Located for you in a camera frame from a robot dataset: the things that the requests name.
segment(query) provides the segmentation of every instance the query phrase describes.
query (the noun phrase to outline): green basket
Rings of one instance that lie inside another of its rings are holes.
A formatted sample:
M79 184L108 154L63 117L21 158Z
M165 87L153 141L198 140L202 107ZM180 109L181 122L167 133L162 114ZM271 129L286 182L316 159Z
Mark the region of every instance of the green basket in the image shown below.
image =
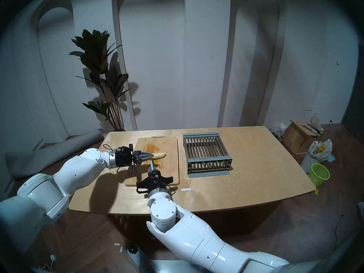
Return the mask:
M319 163L314 163L311 165L310 173L308 174L311 181L315 184L315 186L320 186L325 180L330 178L330 172L327 168Z

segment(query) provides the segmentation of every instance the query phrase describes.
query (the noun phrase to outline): wooden table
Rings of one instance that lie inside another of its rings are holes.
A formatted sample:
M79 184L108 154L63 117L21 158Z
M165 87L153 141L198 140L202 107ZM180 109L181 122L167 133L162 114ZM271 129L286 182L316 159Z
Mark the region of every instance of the wooden table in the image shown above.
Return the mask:
M203 132L220 133L233 158L229 175L187 176L183 134ZM178 139L180 183L173 187L173 201L197 213L220 237L250 233L278 206L277 201L315 190L303 169L264 126L111 132L103 143L112 148L135 146L138 138L160 135ZM100 151L106 149L101 145ZM147 195L126 187L126 174L127 167L106 168L93 183L75 192L69 208L105 214L122 235L144 250L162 246L145 227L150 220Z
M233 158L229 175L187 176L183 134L203 132L220 133ZM253 206L315 190L303 169L264 126L111 132L103 143L116 148L135 145L141 137L159 135L178 139L180 184L174 187L172 199L189 211ZM97 214L150 214L147 196L124 185L126 173L127 167L106 168L93 183L75 192L69 208ZM182 192L182 188L191 191Z

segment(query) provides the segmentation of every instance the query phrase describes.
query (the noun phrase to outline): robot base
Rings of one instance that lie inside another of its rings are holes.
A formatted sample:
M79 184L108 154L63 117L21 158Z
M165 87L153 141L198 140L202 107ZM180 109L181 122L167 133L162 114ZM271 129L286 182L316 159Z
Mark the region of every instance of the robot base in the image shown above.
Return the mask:
M193 265L182 259L180 260L157 260L150 259L147 255L138 247L136 253L130 253L128 255L135 262L139 268L139 273L208 273L204 267Z
M136 253L131 253L128 250L128 255L135 262L139 268L139 273L208 273L206 268L198 265L193 265L182 259L179 260L158 260L150 259L137 245L130 245L129 248L137 248ZM271 273L274 268L266 266L262 263L249 261L245 268L242 270L244 273Z

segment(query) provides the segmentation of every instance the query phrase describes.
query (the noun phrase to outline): bottle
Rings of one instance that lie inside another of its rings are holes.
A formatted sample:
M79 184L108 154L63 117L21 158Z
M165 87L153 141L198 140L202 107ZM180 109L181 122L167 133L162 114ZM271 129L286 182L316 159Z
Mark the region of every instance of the bottle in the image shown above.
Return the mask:
M316 115L317 115L317 112L315 112L315 114L311 117L311 120L308 124L312 124L312 123L316 123Z

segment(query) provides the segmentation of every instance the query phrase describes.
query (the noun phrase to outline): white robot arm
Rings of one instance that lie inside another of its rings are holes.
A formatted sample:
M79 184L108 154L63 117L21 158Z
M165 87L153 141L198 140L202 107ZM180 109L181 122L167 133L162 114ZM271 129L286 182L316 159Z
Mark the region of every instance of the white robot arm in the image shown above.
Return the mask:
M139 188L148 189L151 222L147 221L147 227L179 258L214 273L239 273L249 260L272 269L289 264L269 253L243 252L225 243L205 221L172 201L166 190L171 180L162 177L152 161L150 166L148 178L136 184L138 193L142 193Z
M286 260L269 253L238 250L221 240L205 221L177 204L175 208L180 221L171 229L163 233L149 221L147 227L158 240L185 261L214 273L239 273L249 260L272 269L288 264Z
M53 224L67 209L69 196L89 185L105 167L130 165L134 170L135 163L152 157L146 152L133 152L132 145L104 153L88 149L68 160L53 176L33 176L20 187L17 196L1 202L0 225L18 251L25 253L40 229ZM288 264L268 253L242 252L222 241L205 221L172 201L166 190L171 180L162 177L151 161L148 178L137 182L137 192L148 193L149 231L178 257L215 273L238 273L249 260L273 268Z
M104 170L131 166L153 157L153 154L133 151L133 145L100 152L90 148L75 156L53 176L36 174L18 190L17 196L0 203L0 225L14 246L24 253L41 228L52 225L67 209L68 198L83 188Z

